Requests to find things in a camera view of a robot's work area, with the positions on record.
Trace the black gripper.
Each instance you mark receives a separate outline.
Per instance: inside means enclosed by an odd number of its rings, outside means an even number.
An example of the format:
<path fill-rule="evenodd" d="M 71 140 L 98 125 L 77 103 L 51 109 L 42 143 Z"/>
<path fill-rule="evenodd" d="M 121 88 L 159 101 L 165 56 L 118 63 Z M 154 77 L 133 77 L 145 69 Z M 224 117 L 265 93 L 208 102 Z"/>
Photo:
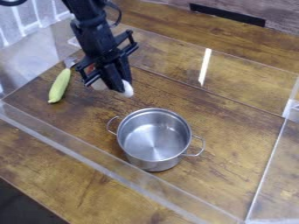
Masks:
<path fill-rule="evenodd" d="M 125 93 L 123 80 L 133 83 L 129 56 L 138 49 L 134 31 L 126 30 L 115 36 L 107 20 L 93 26 L 85 26 L 79 22 L 79 27 L 81 46 L 86 56 L 75 69 L 82 76 L 85 86 L 91 86 L 102 76 L 109 89 Z"/>

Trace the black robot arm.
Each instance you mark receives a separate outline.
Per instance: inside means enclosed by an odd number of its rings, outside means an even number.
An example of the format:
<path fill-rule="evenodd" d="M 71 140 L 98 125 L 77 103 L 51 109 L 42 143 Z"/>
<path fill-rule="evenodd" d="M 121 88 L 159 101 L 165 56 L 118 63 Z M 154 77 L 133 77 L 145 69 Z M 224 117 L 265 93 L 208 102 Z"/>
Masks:
<path fill-rule="evenodd" d="M 75 66 L 85 86 L 109 88 L 131 96 L 134 89 L 129 56 L 138 49 L 138 43 L 133 30 L 114 35 L 111 29 L 121 23 L 122 16 L 110 24 L 106 7 L 118 13 L 122 10 L 110 0 L 62 1 L 74 15 L 70 26 L 85 52 L 85 58 Z"/>

